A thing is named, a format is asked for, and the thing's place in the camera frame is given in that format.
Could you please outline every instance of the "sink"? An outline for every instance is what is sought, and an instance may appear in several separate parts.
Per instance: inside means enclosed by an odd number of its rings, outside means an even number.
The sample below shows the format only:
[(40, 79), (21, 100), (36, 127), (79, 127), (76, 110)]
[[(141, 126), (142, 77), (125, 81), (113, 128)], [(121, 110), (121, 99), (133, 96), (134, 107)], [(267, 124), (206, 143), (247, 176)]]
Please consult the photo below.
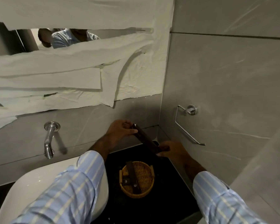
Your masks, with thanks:
[[(79, 157), (53, 163), (23, 175), (8, 192), (0, 209), (0, 224), (10, 223), (18, 217), (28, 204), (33, 202), (54, 181), (55, 177), (69, 165), (75, 165)], [(95, 220), (104, 210), (109, 196), (106, 170), (100, 184), (100, 193), (93, 211)]]

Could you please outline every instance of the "chrome faucet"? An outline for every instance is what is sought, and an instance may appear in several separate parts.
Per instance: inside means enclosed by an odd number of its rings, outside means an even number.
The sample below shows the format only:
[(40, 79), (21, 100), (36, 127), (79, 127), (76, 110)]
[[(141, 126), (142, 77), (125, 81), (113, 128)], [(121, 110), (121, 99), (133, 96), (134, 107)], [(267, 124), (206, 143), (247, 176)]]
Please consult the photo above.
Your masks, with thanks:
[(53, 158), (54, 150), (52, 149), (51, 142), (54, 135), (54, 132), (59, 131), (60, 124), (54, 121), (46, 122), (44, 125), (45, 130), (47, 131), (47, 135), (45, 138), (45, 157), (48, 159)]

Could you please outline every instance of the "wicker basket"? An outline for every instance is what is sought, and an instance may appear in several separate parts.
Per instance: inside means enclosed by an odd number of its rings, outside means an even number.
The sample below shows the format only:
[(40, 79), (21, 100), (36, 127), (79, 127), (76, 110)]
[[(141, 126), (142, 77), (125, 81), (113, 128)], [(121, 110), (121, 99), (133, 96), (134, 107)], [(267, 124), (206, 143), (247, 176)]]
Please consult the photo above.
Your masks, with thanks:
[(153, 171), (153, 166), (149, 166), (144, 162), (133, 161), (133, 165), (137, 176), (137, 181), (141, 189), (141, 194), (134, 194), (131, 185), (122, 185), (122, 176), (129, 175), (127, 166), (124, 166), (124, 168), (119, 171), (120, 188), (127, 196), (131, 198), (142, 198), (146, 196), (153, 188), (155, 173)]

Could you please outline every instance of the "white sink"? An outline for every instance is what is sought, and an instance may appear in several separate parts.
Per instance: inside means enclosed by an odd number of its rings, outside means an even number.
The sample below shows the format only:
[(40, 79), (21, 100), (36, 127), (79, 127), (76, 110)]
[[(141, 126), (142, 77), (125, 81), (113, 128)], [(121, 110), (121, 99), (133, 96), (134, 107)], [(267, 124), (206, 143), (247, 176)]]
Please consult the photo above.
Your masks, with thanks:
[[(79, 157), (53, 163), (32, 170), (23, 175), (8, 192), (0, 209), (0, 224), (8, 224), (19, 216), (25, 207), (33, 202), (54, 181), (56, 175), (69, 165), (76, 164)], [(109, 196), (106, 170), (100, 185), (100, 193), (93, 212), (93, 220), (104, 210)]]

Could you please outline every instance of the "faucet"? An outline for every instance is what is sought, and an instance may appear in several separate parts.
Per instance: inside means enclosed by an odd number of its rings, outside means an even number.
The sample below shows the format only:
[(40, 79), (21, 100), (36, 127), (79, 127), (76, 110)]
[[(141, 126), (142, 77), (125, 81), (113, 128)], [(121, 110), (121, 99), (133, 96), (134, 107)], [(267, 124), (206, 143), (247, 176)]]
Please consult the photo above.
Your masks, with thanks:
[(54, 155), (54, 150), (52, 149), (51, 142), (54, 135), (54, 132), (59, 131), (60, 124), (55, 121), (46, 122), (44, 125), (45, 130), (47, 131), (47, 135), (45, 138), (45, 152), (44, 155), (46, 158), (51, 159)]

